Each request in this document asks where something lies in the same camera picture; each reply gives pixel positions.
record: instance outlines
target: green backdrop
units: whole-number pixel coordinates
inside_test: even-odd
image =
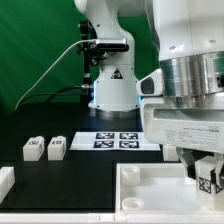
[[[0,1],[0,121],[63,51],[81,39],[77,27],[81,20],[85,17],[73,0]],[[141,79],[158,67],[147,19],[122,18],[120,24],[135,37],[135,74]],[[79,85],[82,75],[82,57],[74,49],[31,94]],[[92,75],[97,77],[97,68]]]

